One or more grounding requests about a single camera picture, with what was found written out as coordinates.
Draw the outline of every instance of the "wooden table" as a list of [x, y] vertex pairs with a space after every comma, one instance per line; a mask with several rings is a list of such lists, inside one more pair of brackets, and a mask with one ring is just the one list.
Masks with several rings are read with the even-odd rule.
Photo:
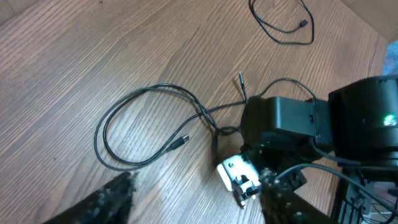
[[[0, 220], [40, 223], [71, 207], [117, 172], [93, 151], [94, 128], [118, 98], [169, 82], [208, 107], [241, 100], [280, 77], [306, 83], [318, 96], [379, 75], [386, 41], [338, 0], [305, 0], [315, 18], [315, 42], [279, 45], [258, 26], [247, 1], [42, 0], [0, 28]], [[295, 27], [307, 13], [298, 1], [259, 1], [275, 26]], [[310, 26], [286, 40], [308, 40]], [[305, 99], [281, 83], [268, 96]], [[238, 125], [242, 106], [214, 114]], [[110, 143], [126, 159], [150, 156], [193, 107], [149, 93], [112, 125]], [[142, 169], [131, 223], [262, 223], [258, 201], [240, 210], [211, 165], [211, 134], [200, 120], [191, 140]], [[238, 153], [239, 134], [220, 139], [222, 155]], [[335, 167], [335, 164], [320, 161]], [[336, 179], [305, 170], [298, 193], [331, 210]]]

